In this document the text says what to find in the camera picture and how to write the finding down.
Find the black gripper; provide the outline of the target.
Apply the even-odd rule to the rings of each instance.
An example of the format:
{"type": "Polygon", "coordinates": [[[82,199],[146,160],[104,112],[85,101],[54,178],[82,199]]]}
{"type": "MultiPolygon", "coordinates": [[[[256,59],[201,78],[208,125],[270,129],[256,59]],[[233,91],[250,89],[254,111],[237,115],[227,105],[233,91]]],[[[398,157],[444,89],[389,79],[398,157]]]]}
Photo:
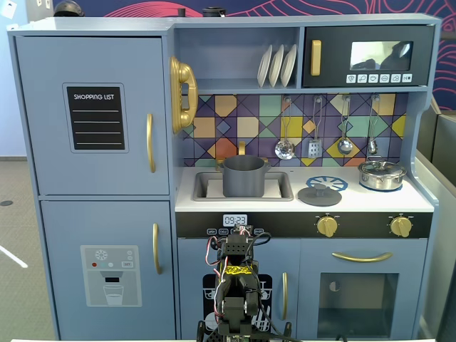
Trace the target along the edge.
{"type": "Polygon", "coordinates": [[[249,249],[253,237],[246,234],[230,234],[219,243],[219,260],[227,258],[229,266],[242,266],[253,257],[253,248],[249,249]]]}

